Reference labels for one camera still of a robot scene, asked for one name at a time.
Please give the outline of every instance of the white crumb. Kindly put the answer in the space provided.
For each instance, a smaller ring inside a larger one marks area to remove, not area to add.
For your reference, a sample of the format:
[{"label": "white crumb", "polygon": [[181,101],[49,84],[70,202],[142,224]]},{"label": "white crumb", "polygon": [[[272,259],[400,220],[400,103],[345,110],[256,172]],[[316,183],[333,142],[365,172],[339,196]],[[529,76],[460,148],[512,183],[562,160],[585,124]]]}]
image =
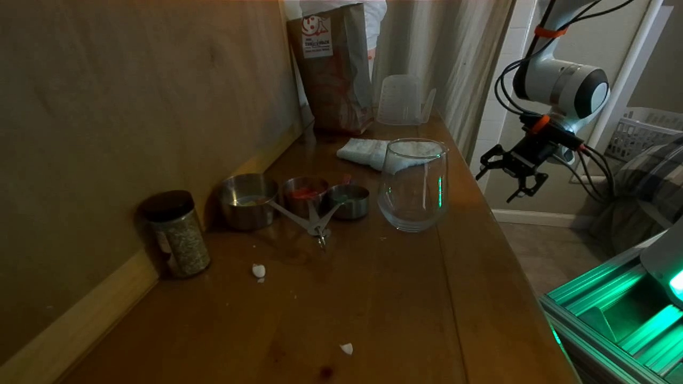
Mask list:
[{"label": "white crumb", "polygon": [[342,344],[339,348],[342,348],[342,352],[343,352],[345,356],[351,356],[351,354],[354,354],[354,344]]},{"label": "white crumb", "polygon": [[264,282],[264,264],[252,264],[252,276],[256,282]]}]

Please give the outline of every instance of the cable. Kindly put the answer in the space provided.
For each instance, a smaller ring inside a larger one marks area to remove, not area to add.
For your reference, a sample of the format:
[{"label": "cable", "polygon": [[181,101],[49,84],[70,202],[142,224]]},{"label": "cable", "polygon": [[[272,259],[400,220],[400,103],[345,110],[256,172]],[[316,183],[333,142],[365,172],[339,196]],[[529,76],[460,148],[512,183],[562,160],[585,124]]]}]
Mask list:
[{"label": "cable", "polygon": [[597,164],[597,168],[601,170],[601,175],[605,180],[605,195],[607,195],[605,198],[610,201],[615,196],[615,187],[612,187],[615,180],[612,180],[612,170],[610,170],[607,160],[599,152],[589,148],[589,146],[585,146],[582,150]]},{"label": "cable", "polygon": [[601,198],[594,195],[594,190],[591,190],[591,187],[582,181],[582,176],[576,172],[576,168],[571,168],[568,162],[560,162],[560,160],[559,160],[559,164],[565,167],[565,168],[574,175],[574,180],[581,183],[581,187],[582,187],[594,202],[603,204]]},{"label": "cable", "polygon": [[521,67],[521,62],[525,62],[525,60],[509,62],[509,64],[496,74],[494,86],[492,86],[492,91],[494,91],[496,103],[499,103],[504,109],[508,109],[509,112],[513,112],[513,115],[521,115],[525,109],[519,106],[519,105],[513,103],[513,99],[509,96],[509,91],[508,91],[508,87],[505,87],[505,74],[512,73],[512,71],[517,71],[517,68]]},{"label": "cable", "polygon": [[612,9],[605,9],[605,10],[599,10],[599,12],[591,12],[591,15],[582,15],[582,18],[578,18],[574,23],[585,21],[585,20],[603,18],[603,15],[615,12],[615,10],[618,10],[618,9],[623,9],[623,7],[632,4],[632,2],[633,2],[633,0],[625,0],[625,2],[620,2],[620,4],[615,4]]},{"label": "cable", "polygon": [[591,10],[591,9],[594,9],[599,2],[601,2],[601,0],[594,0],[594,2],[587,4],[587,7],[585,7],[581,12],[576,12],[569,21],[565,21],[565,23],[560,25],[560,30],[569,27],[571,23],[578,23],[582,18],[587,18],[585,12]]},{"label": "cable", "polygon": [[585,180],[589,181],[592,196],[597,196],[594,201],[597,201],[599,204],[605,204],[601,191],[594,187],[594,181],[592,181],[592,175],[591,175],[589,164],[587,164],[587,160],[585,160],[585,154],[582,154],[582,152],[576,152],[576,154],[578,154],[578,162],[581,162],[582,175],[585,175]]}]

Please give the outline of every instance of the wooden table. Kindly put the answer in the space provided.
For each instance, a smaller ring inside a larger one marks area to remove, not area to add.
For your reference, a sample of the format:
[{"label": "wooden table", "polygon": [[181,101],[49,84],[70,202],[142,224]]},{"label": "wooden table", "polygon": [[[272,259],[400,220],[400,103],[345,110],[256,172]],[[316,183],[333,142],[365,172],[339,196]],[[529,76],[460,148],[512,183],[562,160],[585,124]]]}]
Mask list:
[{"label": "wooden table", "polygon": [[[370,134],[446,139],[438,121]],[[343,142],[294,142],[269,175],[349,176],[370,190],[365,220],[333,222],[326,250],[284,218],[210,230],[210,269],[159,282],[66,381],[576,381],[458,152],[447,216],[403,235],[375,206],[377,172],[333,155]]]}]

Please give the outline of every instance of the wall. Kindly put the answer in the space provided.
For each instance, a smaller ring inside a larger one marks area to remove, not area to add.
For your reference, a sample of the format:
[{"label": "wall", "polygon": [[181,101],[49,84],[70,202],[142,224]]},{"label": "wall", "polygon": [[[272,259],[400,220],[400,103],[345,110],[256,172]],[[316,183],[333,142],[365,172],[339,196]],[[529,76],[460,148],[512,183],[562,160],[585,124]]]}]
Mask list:
[{"label": "wall", "polygon": [[651,106],[683,112],[683,9],[675,7],[661,38],[648,58],[629,101],[632,106]]},{"label": "wall", "polygon": [[385,74],[423,76],[435,90],[430,112],[469,157],[481,101],[513,0],[389,0],[374,68],[374,91]]},{"label": "wall", "polygon": [[0,364],[141,250],[145,196],[210,212],[294,121],[274,0],[3,0]]},{"label": "wall", "polygon": [[[618,12],[582,21],[569,27],[569,35],[560,38],[556,46],[556,58],[592,64],[605,71],[607,78],[615,80],[618,74],[620,62],[629,48],[629,43],[635,35],[635,27],[642,20],[646,2],[632,2]],[[505,118],[505,128],[502,146],[505,150],[523,137],[521,124],[513,115]],[[542,172],[549,172],[549,181],[533,198],[517,198],[505,202],[505,198],[517,190],[517,180],[508,176],[502,170],[492,170],[486,183],[486,201],[492,208],[517,212],[521,220],[559,220],[568,224],[571,218],[589,218],[594,213],[592,204],[582,187],[571,180],[569,170],[560,164],[542,164]]]}]

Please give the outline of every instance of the bag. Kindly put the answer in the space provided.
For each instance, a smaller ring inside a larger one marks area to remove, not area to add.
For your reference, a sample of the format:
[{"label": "bag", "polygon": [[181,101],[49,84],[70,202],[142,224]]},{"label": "bag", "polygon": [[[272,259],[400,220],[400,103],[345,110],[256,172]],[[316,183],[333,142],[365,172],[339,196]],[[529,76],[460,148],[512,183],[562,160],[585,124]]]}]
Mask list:
[{"label": "bag", "polygon": [[360,134],[370,119],[362,4],[285,23],[316,130]]}]

